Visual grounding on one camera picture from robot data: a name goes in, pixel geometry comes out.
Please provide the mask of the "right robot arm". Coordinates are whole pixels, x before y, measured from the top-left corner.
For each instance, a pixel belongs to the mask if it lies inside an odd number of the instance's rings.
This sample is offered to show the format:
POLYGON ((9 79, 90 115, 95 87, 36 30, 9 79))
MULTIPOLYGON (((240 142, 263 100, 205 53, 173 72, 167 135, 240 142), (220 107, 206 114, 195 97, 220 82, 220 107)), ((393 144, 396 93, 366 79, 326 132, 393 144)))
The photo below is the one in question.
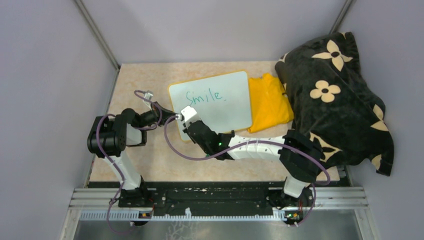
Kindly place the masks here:
POLYGON ((287 206, 295 206, 301 200, 303 189, 326 170, 320 163, 321 148, 294 130, 282 136, 254 138, 236 135, 233 131, 216 133, 201 120, 183 123, 183 127, 183 132, 206 153, 207 159, 282 163, 289 172, 281 193, 287 206))

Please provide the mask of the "yellow-framed whiteboard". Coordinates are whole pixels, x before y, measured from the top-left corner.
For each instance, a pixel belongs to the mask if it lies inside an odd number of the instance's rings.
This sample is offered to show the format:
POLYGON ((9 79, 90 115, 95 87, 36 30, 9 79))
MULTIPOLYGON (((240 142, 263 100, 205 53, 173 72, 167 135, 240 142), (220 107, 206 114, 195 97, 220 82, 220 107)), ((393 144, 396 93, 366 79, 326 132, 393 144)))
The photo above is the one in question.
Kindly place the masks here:
POLYGON ((244 70, 173 83, 168 93, 175 113, 191 106, 217 133, 244 130, 253 124, 248 73, 244 70))

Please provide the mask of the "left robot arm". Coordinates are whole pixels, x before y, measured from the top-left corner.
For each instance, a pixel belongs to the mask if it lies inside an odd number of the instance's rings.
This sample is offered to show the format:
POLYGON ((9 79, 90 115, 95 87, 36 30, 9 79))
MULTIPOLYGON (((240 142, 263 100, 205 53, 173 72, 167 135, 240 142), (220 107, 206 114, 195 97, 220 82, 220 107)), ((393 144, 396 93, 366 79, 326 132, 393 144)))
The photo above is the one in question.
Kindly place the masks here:
POLYGON ((149 111, 141 114, 126 108, 117 115, 95 118, 87 138, 87 148, 98 158, 104 159, 114 172, 120 183, 121 200, 131 200, 138 207, 149 203, 150 193, 129 159, 126 148, 145 146, 148 131, 163 126, 166 120, 176 115, 154 102, 149 111))

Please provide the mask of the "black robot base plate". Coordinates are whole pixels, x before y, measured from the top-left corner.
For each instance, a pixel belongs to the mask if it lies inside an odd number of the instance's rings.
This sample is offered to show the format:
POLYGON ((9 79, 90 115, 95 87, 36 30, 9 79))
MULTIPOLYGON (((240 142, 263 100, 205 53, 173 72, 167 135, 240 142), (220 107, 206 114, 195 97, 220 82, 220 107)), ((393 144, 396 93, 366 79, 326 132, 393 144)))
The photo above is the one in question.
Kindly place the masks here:
POLYGON ((284 194, 284 182, 145 182, 148 199, 122 200, 120 208, 147 208, 143 218, 188 217, 207 220, 276 218, 289 225, 304 220, 315 203, 315 191, 300 197, 284 194))

